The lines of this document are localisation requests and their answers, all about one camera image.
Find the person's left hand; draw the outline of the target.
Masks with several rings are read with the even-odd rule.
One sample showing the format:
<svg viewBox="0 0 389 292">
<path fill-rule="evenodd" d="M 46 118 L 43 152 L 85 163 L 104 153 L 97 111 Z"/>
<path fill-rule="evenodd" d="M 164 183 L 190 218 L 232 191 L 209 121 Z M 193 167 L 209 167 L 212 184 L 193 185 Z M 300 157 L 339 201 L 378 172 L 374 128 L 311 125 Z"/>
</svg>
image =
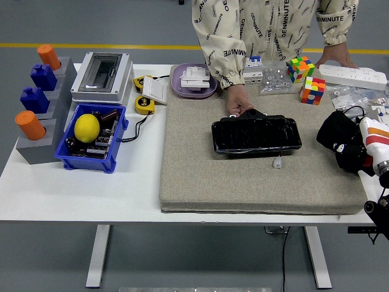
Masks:
<svg viewBox="0 0 389 292">
<path fill-rule="evenodd" d="M 347 68 L 357 68 L 350 57 L 346 42 L 325 46 L 321 58 L 315 64 L 316 68 L 319 68 L 320 65 L 325 64 L 327 61 L 336 61 L 341 66 Z"/>
</svg>

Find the person's right hand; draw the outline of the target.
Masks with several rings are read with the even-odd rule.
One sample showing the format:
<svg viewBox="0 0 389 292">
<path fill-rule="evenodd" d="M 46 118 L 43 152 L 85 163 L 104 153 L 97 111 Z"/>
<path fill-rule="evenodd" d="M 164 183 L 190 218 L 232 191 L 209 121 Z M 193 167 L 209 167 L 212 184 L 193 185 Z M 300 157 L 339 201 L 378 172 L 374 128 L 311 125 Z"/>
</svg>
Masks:
<svg viewBox="0 0 389 292">
<path fill-rule="evenodd" d="M 239 117 L 245 111 L 254 109 L 244 85 L 233 85 L 227 88 L 226 111 L 228 115 Z"/>
</svg>

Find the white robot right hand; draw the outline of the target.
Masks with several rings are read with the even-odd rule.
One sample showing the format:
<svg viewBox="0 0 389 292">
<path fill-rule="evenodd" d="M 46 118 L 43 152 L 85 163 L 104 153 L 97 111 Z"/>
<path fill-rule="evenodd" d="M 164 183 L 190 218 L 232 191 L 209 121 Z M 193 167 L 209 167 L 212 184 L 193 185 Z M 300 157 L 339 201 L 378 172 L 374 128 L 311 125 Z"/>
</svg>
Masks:
<svg viewBox="0 0 389 292">
<path fill-rule="evenodd" d="M 333 145 L 338 166 L 352 173 L 382 176 L 388 172 L 388 125 L 369 117 L 350 142 Z"/>
</svg>

